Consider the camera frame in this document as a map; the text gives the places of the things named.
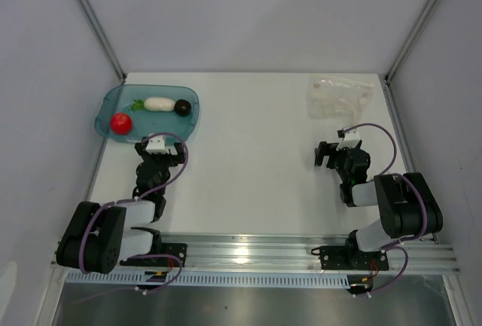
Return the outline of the dark round fruit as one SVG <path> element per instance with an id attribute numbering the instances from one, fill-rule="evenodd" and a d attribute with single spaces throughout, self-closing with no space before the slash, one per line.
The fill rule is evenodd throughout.
<path id="1" fill-rule="evenodd" d="M 180 117 L 187 117 L 191 114 L 191 103 L 185 99 L 179 99 L 174 104 L 174 112 Z"/>

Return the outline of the white radish with leaves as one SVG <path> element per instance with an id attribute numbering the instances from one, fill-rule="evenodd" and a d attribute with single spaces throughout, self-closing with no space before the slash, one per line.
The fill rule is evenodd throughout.
<path id="1" fill-rule="evenodd" d="M 130 106 L 132 111 L 174 111 L 175 101 L 166 97 L 149 97 L 147 99 L 136 99 Z"/>

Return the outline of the clear zip top bag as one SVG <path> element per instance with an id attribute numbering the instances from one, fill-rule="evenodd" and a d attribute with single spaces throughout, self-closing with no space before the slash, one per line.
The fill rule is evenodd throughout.
<path id="1" fill-rule="evenodd" d="M 374 85 L 332 75 L 310 75 L 307 113 L 312 119 L 343 119 L 350 126 L 359 122 L 371 102 Z"/>

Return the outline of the red tomato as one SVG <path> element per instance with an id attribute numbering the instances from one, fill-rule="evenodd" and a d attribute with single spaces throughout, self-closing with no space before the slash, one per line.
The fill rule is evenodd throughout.
<path id="1" fill-rule="evenodd" d="M 119 112 L 112 116 L 110 120 L 111 131 L 118 135 L 127 135 L 133 128 L 133 122 L 128 114 Z"/>

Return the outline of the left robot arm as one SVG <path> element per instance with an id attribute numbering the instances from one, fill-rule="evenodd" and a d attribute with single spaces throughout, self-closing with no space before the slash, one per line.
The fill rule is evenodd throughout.
<path id="1" fill-rule="evenodd" d="M 163 215 L 166 188 L 178 178 L 171 169 L 184 169 L 188 160 L 184 142 L 175 142 L 168 150 L 163 141 L 158 136 L 136 143 L 142 161 L 136 168 L 131 198 L 77 205 L 57 246 L 57 265 L 108 274 L 117 264 L 168 269 L 182 264 L 182 258 L 163 245 L 160 232 L 149 227 Z"/>

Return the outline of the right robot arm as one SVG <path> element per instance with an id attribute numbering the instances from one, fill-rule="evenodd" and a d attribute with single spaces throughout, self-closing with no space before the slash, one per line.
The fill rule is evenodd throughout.
<path id="1" fill-rule="evenodd" d="M 340 177 L 340 198 L 352 208 L 376 207 L 379 218 L 349 233 L 343 245 L 325 245 L 311 250 L 323 270 L 388 269 L 386 252 L 410 240 L 437 233 L 443 215 L 423 175 L 376 175 L 368 180 L 371 157 L 361 142 L 351 148 L 320 142 L 315 149 L 315 166 L 334 170 Z"/>

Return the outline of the teal plastic tray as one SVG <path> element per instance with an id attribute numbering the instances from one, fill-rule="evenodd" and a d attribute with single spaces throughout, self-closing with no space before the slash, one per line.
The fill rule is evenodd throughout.
<path id="1" fill-rule="evenodd" d="M 163 97 L 176 102 L 180 99 L 191 104 L 190 114 L 182 117 L 174 111 L 149 111 L 133 106 L 151 97 Z M 126 135 L 111 128 L 111 119 L 117 113 L 129 116 L 133 126 Z M 94 120 L 94 127 L 102 137 L 121 143 L 136 143 L 153 133 L 174 133 L 188 140 L 194 131 L 200 113 L 198 95 L 189 87 L 149 84 L 125 84 L 108 91 Z"/>

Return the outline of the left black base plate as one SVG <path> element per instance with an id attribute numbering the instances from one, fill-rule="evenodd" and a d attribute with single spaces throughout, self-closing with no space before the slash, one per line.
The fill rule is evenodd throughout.
<path id="1" fill-rule="evenodd" d="M 158 257 L 159 254 L 167 254 L 179 258 L 182 266 L 185 265 L 188 245 L 186 243 L 157 243 L 151 246 L 147 255 L 153 255 L 149 258 L 129 258 L 121 260 L 120 265 L 124 267 L 177 267 L 178 263 L 171 258 Z"/>

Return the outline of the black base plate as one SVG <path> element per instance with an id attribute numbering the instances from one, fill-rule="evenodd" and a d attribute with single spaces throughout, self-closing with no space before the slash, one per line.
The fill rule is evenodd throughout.
<path id="1" fill-rule="evenodd" d="M 178 263 L 171 258 L 158 257 L 159 254 L 167 254 L 179 258 L 182 266 L 185 265 L 188 245 L 186 243 L 157 243 L 151 246 L 147 255 L 153 255 L 149 258 L 129 258 L 121 260 L 120 265 L 124 267 L 177 267 Z"/>
<path id="2" fill-rule="evenodd" d="M 310 253 L 319 258 L 322 270 L 389 270 L 387 256 L 381 251 L 364 252 L 346 245 L 325 245 L 312 248 Z"/>

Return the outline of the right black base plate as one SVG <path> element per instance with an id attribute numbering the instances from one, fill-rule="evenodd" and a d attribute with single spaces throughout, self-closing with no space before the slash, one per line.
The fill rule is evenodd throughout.
<path id="1" fill-rule="evenodd" d="M 322 270 L 389 270 L 387 256 L 381 251 L 364 252 L 346 245 L 325 245 L 312 248 L 310 253 L 319 258 Z"/>

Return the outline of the aluminium mounting rail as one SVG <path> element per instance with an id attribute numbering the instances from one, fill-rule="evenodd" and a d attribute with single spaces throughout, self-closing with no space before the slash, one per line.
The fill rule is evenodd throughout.
<path id="1" fill-rule="evenodd" d="M 186 270 L 248 273 L 328 273 L 362 274 L 368 271 L 322 270 L 312 248 L 343 245 L 344 236 L 254 236 L 161 234 L 164 243 L 188 245 Z M 387 254 L 389 270 L 416 275 L 456 275 L 460 272 L 455 252 L 449 245 L 434 243 L 428 237 L 410 241 Z M 155 270 L 161 267 L 141 267 Z"/>

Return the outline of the left aluminium frame post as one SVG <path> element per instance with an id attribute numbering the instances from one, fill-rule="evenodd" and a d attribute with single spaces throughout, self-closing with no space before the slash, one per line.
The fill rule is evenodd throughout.
<path id="1" fill-rule="evenodd" d="M 118 80 L 123 84 L 127 77 L 127 73 L 124 71 L 120 60 L 118 59 L 108 36 L 99 21 L 99 18 L 94 10 L 90 0 L 75 0 L 78 3 L 78 7 L 81 13 L 84 15 L 87 25 L 90 27 L 91 32 L 96 38 L 101 51 L 104 53 L 105 58 L 108 60 L 108 64 L 116 74 Z"/>

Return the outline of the aluminium frame post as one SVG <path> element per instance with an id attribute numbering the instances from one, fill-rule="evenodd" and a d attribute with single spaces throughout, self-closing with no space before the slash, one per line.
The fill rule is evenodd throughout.
<path id="1" fill-rule="evenodd" d="M 420 11 L 418 17 L 416 18 L 414 24 L 411 26 L 410 31 L 408 32 L 407 37 L 405 38 L 400 50 L 398 51 L 395 60 L 391 64 L 388 72 L 384 77 L 385 82 L 388 86 L 395 79 L 395 76 L 397 75 L 398 70 L 406 61 L 413 46 L 415 45 L 418 38 L 423 33 L 426 25 L 428 24 L 430 18 L 432 17 L 433 13 L 435 12 L 437 6 L 439 6 L 440 3 L 441 3 L 441 0 L 426 0 L 424 2 L 422 10 Z"/>
<path id="2" fill-rule="evenodd" d="M 78 3 L 78 7 L 81 13 L 84 15 L 87 25 L 90 27 L 91 32 L 96 38 L 101 51 L 104 53 L 105 58 L 108 60 L 108 64 L 116 74 L 118 80 L 123 84 L 127 77 L 127 73 L 124 71 L 120 60 L 118 59 L 108 36 L 99 21 L 99 18 L 94 10 L 90 0 L 75 0 Z"/>

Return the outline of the right aluminium frame post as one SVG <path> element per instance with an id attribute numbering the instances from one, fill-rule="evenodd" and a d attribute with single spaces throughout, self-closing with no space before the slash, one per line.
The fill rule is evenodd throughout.
<path id="1" fill-rule="evenodd" d="M 408 32 L 407 37 L 405 38 L 400 50 L 398 51 L 395 60 L 391 64 L 388 72 L 384 77 L 385 82 L 388 86 L 395 79 L 395 76 L 397 75 L 398 70 L 406 61 L 413 46 L 415 45 L 418 38 L 423 33 L 426 25 L 428 24 L 430 18 L 432 17 L 433 13 L 435 12 L 437 6 L 439 6 L 440 3 L 441 3 L 441 0 L 426 0 L 424 2 L 422 10 L 420 11 L 418 17 L 416 18 L 414 24 L 411 26 L 410 31 Z"/>

